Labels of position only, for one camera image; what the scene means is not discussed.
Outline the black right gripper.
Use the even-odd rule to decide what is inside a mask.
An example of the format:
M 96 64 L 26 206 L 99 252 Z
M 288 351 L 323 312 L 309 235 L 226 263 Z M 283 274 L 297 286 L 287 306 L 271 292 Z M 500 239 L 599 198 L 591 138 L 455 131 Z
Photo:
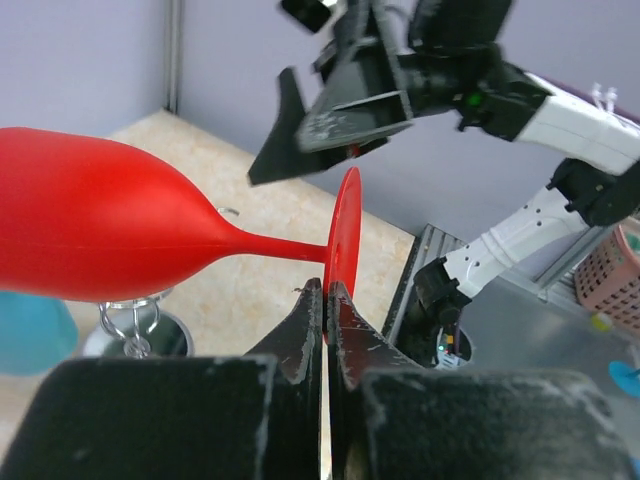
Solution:
M 307 115 L 295 70 L 278 75 L 279 111 L 249 168 L 251 185 L 326 171 L 348 159 L 343 146 L 394 135 L 414 118 L 453 109 L 447 75 L 401 49 L 393 20 L 398 10 L 385 1 L 344 3 L 332 41 L 314 63 L 323 91 Z

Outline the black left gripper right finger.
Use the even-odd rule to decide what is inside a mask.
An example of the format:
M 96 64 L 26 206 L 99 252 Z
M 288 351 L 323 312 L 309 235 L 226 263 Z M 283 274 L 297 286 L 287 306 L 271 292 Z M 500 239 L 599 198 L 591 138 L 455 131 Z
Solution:
M 567 370 L 427 369 L 327 296 L 336 479 L 632 479 L 604 396 Z

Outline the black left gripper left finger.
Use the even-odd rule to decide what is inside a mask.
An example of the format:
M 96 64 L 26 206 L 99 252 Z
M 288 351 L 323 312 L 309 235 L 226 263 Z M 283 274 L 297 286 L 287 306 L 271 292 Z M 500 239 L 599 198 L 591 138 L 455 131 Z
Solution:
M 5 479 L 316 479 L 323 288 L 242 356 L 94 357 L 41 383 Z

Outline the blue plastic wine glass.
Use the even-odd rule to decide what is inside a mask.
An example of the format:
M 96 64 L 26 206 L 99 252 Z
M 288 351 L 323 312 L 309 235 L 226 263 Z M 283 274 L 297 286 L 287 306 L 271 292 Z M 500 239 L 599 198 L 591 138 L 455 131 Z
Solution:
M 31 376 L 71 356 L 78 328 L 63 301 L 1 292 L 1 373 Z

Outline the red plastic wine glass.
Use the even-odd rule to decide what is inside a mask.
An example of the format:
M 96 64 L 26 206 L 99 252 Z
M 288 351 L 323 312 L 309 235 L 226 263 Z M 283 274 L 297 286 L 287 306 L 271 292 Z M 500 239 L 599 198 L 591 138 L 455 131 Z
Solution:
M 355 286 L 362 183 L 349 170 L 329 238 L 247 232 L 181 172 L 117 141 L 28 127 L 1 132 L 1 286 L 107 305 L 169 289 L 232 255 L 320 263 L 324 285 Z

